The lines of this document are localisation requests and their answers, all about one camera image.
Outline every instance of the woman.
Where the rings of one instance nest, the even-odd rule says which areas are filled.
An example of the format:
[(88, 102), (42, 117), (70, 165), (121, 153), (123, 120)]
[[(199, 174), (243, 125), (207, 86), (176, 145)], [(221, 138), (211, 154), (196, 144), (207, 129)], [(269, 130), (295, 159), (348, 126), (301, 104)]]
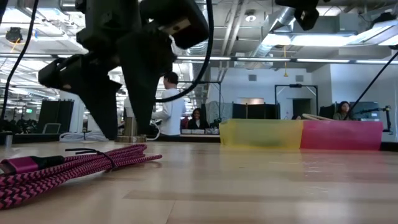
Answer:
[(300, 115), (293, 115), (292, 119), (301, 120), (301, 116)]
[(188, 129), (196, 130), (196, 129), (206, 129), (209, 128), (209, 124), (206, 119), (201, 116), (201, 109), (196, 108), (193, 110), (192, 119), (188, 122)]
[[(338, 105), (337, 113), (333, 115), (333, 119), (337, 121), (344, 121), (344, 118), (347, 116), (349, 111), (349, 103), (347, 101), (343, 101)], [(352, 116), (349, 114), (346, 121), (352, 121)]]

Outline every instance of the wooden table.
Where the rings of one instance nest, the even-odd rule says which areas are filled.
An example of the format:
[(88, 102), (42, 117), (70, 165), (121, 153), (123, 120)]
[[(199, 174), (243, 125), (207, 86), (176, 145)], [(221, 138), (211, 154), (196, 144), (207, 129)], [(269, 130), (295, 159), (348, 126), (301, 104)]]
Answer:
[[(0, 159), (107, 151), (122, 144), (16, 144)], [(243, 224), (398, 223), (398, 154), (233, 149), (215, 143), (149, 142), (150, 162), (72, 180), (0, 223)]]

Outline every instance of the metal cylinder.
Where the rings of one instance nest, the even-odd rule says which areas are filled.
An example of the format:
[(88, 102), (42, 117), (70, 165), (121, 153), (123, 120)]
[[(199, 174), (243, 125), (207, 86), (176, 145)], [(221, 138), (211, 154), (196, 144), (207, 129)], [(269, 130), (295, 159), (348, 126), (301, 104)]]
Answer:
[(137, 136), (137, 121), (134, 117), (127, 117), (124, 122), (124, 135)]
[(12, 137), (13, 137), (12, 134), (6, 136), (6, 140), (4, 142), (4, 145), (6, 148), (9, 148), (12, 146)]

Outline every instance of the black metal frame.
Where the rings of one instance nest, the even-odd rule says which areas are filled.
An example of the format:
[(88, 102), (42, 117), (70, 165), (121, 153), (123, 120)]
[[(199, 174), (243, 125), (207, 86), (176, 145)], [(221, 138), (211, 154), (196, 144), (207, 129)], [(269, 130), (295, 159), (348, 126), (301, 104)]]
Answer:
[[(193, 81), (179, 81), (179, 83), (193, 83)], [(221, 82), (217, 81), (200, 81), (200, 84), (215, 83), (218, 84), (218, 119), (221, 120)]]
[[(301, 85), (301, 84), (275, 85), (275, 105), (278, 104), (278, 101), (277, 101), (277, 97), (278, 97), (277, 96), (277, 88), (279, 86), (284, 86), (284, 87), (289, 87), (289, 88), (314, 87), (315, 94), (316, 94), (315, 98), (316, 98), (316, 101), (317, 101), (317, 115), (319, 115), (318, 86), (317, 85)], [(277, 106), (276, 106), (275, 110), (276, 110), (277, 117), (280, 119), (280, 113), (278, 111), (278, 107)]]

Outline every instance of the translucent storage bin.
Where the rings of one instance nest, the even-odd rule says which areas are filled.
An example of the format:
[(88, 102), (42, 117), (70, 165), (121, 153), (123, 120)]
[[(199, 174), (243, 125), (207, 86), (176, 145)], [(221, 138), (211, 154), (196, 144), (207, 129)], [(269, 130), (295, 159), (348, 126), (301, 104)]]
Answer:
[(221, 143), (236, 147), (300, 149), (303, 121), (229, 119), (220, 124)]
[(302, 149), (380, 149), (383, 123), (376, 121), (304, 121)]

